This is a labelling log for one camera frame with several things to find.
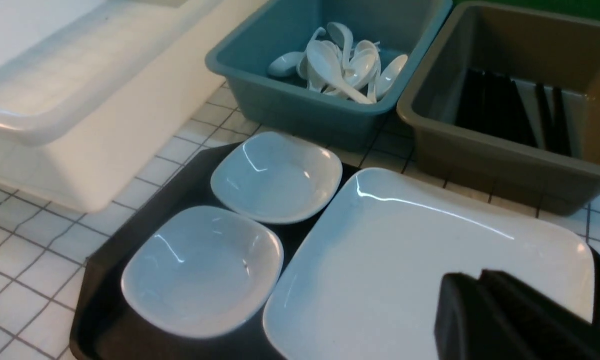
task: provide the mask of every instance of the square bowl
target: square bowl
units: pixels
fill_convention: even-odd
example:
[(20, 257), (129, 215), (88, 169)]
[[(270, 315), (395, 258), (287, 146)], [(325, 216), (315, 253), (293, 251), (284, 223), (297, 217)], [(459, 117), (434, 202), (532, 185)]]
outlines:
[[(532, 127), (540, 117), (535, 84), (562, 89), (572, 157), (459, 127), (455, 118), (469, 69), (515, 80)], [(600, 194), (600, 22), (463, 2), (435, 38), (397, 109), (414, 128), (418, 168), (424, 172), (573, 214)]]
[(337, 155), (297, 137), (263, 132), (231, 152), (211, 176), (229, 209), (269, 224), (299, 223), (324, 208), (338, 189)]
[[(360, 148), (395, 109), (451, 6), (451, 0), (270, 0), (209, 52), (206, 66), (227, 78), (248, 119), (341, 148)], [(267, 76), (272, 61), (305, 50), (316, 28), (332, 21), (349, 27), (356, 41), (380, 41), (383, 66), (409, 55), (377, 104), (309, 91), (297, 76)]]
[(191, 207), (133, 255), (122, 293), (135, 312), (168, 333), (218, 337), (262, 307), (283, 259), (280, 240), (265, 226), (218, 207)]

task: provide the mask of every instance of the spoon handle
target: spoon handle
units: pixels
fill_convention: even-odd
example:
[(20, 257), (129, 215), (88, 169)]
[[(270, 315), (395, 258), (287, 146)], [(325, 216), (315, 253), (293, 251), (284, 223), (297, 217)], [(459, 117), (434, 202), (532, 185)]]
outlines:
[(351, 85), (347, 84), (344, 81), (339, 82), (337, 84), (332, 84), (332, 85), (337, 85), (337, 86), (333, 86), (333, 87), (336, 89), (339, 89), (340, 91), (345, 93), (356, 103), (358, 102), (360, 104), (365, 104), (365, 105), (373, 104), (373, 102), (371, 102), (371, 100), (369, 100), (368, 97), (364, 96), (361, 92), (357, 91), (354, 87), (352, 87)]

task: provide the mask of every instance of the tiled countertop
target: tiled countertop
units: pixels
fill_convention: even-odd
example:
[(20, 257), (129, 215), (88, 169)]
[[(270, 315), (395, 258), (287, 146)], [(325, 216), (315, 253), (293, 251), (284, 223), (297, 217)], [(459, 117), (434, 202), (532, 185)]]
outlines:
[[(0, 360), (69, 360), (69, 330), (85, 261), (199, 151), (267, 131), (242, 116), (218, 89), (128, 187), (101, 212), (81, 214), (0, 186)], [(581, 235), (600, 252), (600, 197), (569, 218), (417, 171), (409, 128), (390, 121), (360, 152), (330, 147), (347, 164), (384, 167), (436, 186), (545, 219)]]

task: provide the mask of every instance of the white ceramic dish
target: white ceramic dish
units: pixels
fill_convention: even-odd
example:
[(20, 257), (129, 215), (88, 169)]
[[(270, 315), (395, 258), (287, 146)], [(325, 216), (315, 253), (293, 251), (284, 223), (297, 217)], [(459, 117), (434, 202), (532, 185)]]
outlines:
[(211, 176), (226, 207), (269, 224), (292, 224), (324, 208), (338, 189), (337, 155), (308, 141), (263, 132), (233, 150)]
[(352, 177), (298, 249), (263, 324), (289, 360), (436, 360), (446, 272), (500, 269), (591, 321), (594, 267), (575, 234), (388, 170)]
[(210, 338), (250, 319), (282, 268), (277, 236), (218, 207), (183, 210), (138, 250), (122, 293), (146, 321), (168, 333)]

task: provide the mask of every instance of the black object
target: black object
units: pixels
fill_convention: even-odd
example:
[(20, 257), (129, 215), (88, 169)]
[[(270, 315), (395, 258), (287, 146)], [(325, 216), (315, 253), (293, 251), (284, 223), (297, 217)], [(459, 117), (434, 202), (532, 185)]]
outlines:
[(435, 339), (441, 360), (600, 360), (600, 328), (502, 271), (442, 278)]
[(567, 117), (564, 113), (564, 100), (562, 89), (553, 88), (553, 131), (556, 136), (558, 153), (571, 156), (571, 145), (569, 143), (569, 130), (567, 129)]
[(544, 139), (544, 147), (552, 153), (558, 152), (556, 145), (555, 134), (553, 132), (553, 119), (551, 118), (551, 110), (549, 102), (544, 92), (544, 84), (535, 84), (535, 98), (538, 102), (538, 111), (540, 112), (540, 125), (542, 125), (542, 137)]
[(515, 82), (491, 71), (467, 70), (455, 124), (537, 147)]
[[(238, 145), (199, 153), (89, 259), (71, 328), (71, 351), (78, 360), (283, 359), (266, 339), (262, 309), (227, 335), (192, 340), (149, 324), (128, 306), (120, 289), (128, 261), (168, 219), (196, 205), (226, 208), (213, 195), (210, 178)], [(358, 170), (343, 164), (340, 187)], [(282, 270), (321, 214), (296, 224), (267, 225), (282, 242)]]

